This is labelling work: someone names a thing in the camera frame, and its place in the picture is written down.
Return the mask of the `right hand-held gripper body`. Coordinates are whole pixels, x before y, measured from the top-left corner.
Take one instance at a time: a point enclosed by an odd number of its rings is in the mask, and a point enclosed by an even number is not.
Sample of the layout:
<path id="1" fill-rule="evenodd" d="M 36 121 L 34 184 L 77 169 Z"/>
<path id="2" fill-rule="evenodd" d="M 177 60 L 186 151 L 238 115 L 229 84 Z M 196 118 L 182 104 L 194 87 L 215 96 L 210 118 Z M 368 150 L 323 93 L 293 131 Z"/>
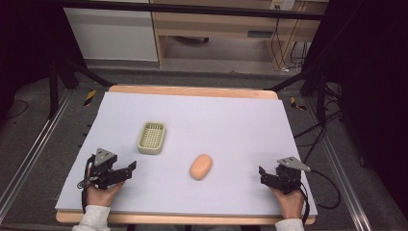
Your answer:
<path id="1" fill-rule="evenodd" d="M 277 163 L 278 167 L 275 169 L 277 179 L 272 187 L 283 194 L 298 190 L 301 186 L 301 172 L 311 170 L 296 157 L 279 159 Z"/>

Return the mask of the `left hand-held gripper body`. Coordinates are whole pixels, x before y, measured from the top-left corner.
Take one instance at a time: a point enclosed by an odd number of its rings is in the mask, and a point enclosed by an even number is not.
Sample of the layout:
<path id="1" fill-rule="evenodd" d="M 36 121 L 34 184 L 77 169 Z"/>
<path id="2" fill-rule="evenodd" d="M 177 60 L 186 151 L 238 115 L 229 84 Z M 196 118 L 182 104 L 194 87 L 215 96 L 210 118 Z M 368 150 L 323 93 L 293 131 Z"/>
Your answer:
<path id="1" fill-rule="evenodd" d="M 90 169 L 89 181 L 101 190 L 120 182 L 115 181 L 113 164 L 117 161 L 117 155 L 103 148 L 98 148 Z"/>

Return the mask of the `person's left hand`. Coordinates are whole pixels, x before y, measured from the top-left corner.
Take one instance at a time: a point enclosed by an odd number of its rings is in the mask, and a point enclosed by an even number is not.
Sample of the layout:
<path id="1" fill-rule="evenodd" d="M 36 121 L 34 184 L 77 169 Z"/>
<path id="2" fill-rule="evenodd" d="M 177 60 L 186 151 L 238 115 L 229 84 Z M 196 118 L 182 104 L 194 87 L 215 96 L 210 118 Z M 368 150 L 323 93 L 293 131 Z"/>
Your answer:
<path id="1" fill-rule="evenodd" d="M 124 185 L 124 182 L 120 182 L 106 190 L 101 190 L 96 188 L 93 184 L 90 184 L 87 189 L 87 203 L 89 205 L 110 207 L 113 203 L 115 195 Z"/>

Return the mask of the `person's right hand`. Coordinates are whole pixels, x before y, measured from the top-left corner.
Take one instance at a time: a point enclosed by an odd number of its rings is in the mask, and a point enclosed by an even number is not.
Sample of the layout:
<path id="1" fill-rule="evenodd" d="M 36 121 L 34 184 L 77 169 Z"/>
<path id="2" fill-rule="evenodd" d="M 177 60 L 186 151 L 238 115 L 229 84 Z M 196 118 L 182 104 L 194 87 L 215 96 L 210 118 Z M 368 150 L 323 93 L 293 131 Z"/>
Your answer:
<path id="1" fill-rule="evenodd" d="M 300 191 L 284 194 L 276 189 L 270 189 L 279 203 L 281 215 L 284 219 L 302 219 L 304 197 Z"/>

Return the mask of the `beige plastic soap dish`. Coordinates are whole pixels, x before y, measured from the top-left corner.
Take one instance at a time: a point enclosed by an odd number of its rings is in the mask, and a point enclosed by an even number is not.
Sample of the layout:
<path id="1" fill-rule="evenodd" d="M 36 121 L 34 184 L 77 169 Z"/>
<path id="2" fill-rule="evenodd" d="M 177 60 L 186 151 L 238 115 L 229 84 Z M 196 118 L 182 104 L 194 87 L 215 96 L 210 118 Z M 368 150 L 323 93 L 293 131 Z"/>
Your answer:
<path id="1" fill-rule="evenodd" d="M 161 122 L 145 122 L 141 128 L 137 147 L 139 153 L 158 155 L 166 138 L 166 126 Z"/>

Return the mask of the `black yellow hazard tape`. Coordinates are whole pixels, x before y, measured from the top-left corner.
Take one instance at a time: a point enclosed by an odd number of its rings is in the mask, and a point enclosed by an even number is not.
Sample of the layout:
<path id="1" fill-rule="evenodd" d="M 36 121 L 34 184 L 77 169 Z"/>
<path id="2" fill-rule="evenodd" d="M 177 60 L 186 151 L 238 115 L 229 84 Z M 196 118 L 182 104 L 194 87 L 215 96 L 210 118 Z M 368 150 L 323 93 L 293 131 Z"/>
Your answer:
<path id="1" fill-rule="evenodd" d="M 96 95 L 96 90 L 90 90 L 89 93 L 87 94 L 87 97 L 86 97 L 86 100 L 84 101 L 83 106 L 88 106 L 95 95 Z"/>
<path id="2" fill-rule="evenodd" d="M 291 97 L 291 107 L 292 107 L 292 108 L 295 108 L 295 109 L 298 109 L 298 110 L 300 110 L 300 111 L 307 111 L 306 106 L 298 105 L 298 104 L 296 103 L 296 100 L 295 100 L 294 97 Z"/>

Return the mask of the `black metal stand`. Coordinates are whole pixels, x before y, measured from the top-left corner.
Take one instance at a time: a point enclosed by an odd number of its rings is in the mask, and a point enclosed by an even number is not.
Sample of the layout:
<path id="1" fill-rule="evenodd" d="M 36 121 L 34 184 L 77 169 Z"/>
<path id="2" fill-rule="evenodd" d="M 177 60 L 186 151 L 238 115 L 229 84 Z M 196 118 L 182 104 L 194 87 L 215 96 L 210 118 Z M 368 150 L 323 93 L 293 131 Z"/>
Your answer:
<path id="1" fill-rule="evenodd" d="M 94 82 L 103 87 L 114 86 L 115 83 L 111 83 L 95 73 L 88 70 L 86 67 L 80 66 L 74 63 L 68 58 L 55 58 L 49 65 L 49 92 L 50 92 L 50 111 L 49 118 L 56 115 L 59 109 L 59 80 L 61 78 L 64 85 L 68 89 L 75 89 L 79 82 L 74 76 L 74 72 L 80 72 L 87 76 Z"/>
<path id="2" fill-rule="evenodd" d="M 311 96 L 315 90 L 318 92 L 316 116 L 319 123 L 325 124 L 326 118 L 324 111 L 324 95 L 326 78 L 321 68 L 308 67 L 306 70 L 302 70 L 300 73 L 294 75 L 288 80 L 285 80 L 284 82 L 277 84 L 274 87 L 268 88 L 268 90 L 278 92 L 283 88 L 288 87 L 300 80 L 304 81 L 300 89 L 300 93 L 302 96 Z"/>

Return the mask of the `white cabinet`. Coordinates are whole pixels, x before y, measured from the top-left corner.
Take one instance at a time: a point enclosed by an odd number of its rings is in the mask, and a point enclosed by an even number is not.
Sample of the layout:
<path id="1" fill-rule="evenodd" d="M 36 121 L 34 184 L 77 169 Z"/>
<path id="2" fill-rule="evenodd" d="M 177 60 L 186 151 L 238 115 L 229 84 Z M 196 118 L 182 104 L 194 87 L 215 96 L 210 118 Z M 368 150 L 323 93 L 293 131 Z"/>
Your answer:
<path id="1" fill-rule="evenodd" d="M 85 59 L 157 62 L 150 13 L 64 9 Z"/>

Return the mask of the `light wooden desk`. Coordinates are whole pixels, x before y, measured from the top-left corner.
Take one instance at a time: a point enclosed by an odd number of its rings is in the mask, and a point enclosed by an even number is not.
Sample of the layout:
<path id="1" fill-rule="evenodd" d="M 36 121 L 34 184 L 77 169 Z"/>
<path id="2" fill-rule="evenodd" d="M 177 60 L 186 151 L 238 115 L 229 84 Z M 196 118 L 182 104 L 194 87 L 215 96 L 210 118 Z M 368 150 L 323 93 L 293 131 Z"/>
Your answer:
<path id="1" fill-rule="evenodd" d="M 329 0 L 149 0 L 153 4 L 280 10 L 324 13 Z M 266 43 L 273 67 L 289 65 L 288 58 L 297 42 L 311 42 L 319 22 L 302 19 L 275 19 L 247 16 L 190 13 L 153 13 L 157 39 L 187 38 L 261 39 Z"/>

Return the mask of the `metal floor rail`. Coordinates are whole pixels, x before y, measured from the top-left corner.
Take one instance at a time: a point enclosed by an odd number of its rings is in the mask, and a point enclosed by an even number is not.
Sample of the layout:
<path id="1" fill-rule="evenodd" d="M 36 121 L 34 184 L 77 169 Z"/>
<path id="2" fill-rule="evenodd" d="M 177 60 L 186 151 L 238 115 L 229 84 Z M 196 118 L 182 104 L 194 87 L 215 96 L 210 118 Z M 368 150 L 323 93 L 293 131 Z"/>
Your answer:
<path id="1" fill-rule="evenodd" d="M 343 202 L 351 219 L 356 227 L 357 231 L 371 231 L 371 225 L 368 220 L 368 217 L 360 203 L 360 200 L 354 191 L 352 184 L 349 178 L 346 175 L 346 172 L 337 156 L 337 153 L 334 149 L 334 146 L 331 140 L 328 137 L 328 133 L 323 135 L 322 138 L 323 148 L 325 155 L 328 159 L 329 165 L 332 168 L 334 177 L 338 183 L 338 187 L 343 197 Z"/>
<path id="2" fill-rule="evenodd" d="M 16 173 L 13 175 L 11 183 L 0 196 L 0 224 L 3 222 L 8 211 L 11 209 L 39 155 L 51 137 L 55 127 L 65 111 L 71 95 L 72 90 L 63 91 L 62 98 L 57 100 L 57 109 L 55 113 L 46 120 L 34 143 L 31 145 L 28 153 L 26 154 Z"/>

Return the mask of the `black metal frame bar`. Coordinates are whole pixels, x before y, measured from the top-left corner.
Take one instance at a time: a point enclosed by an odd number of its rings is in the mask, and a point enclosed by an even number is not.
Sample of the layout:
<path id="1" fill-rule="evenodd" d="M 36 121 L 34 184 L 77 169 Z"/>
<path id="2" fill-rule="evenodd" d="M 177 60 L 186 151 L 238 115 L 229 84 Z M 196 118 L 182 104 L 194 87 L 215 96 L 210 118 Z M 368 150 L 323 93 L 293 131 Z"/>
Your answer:
<path id="1" fill-rule="evenodd" d="M 113 10 L 151 13 L 190 13 L 208 15 L 247 16 L 261 18 L 284 18 L 302 20 L 323 20 L 324 13 L 302 13 L 291 11 L 242 9 L 228 7 L 190 6 L 173 4 L 129 3 L 94 0 L 56 0 L 56 4 L 66 8 Z"/>

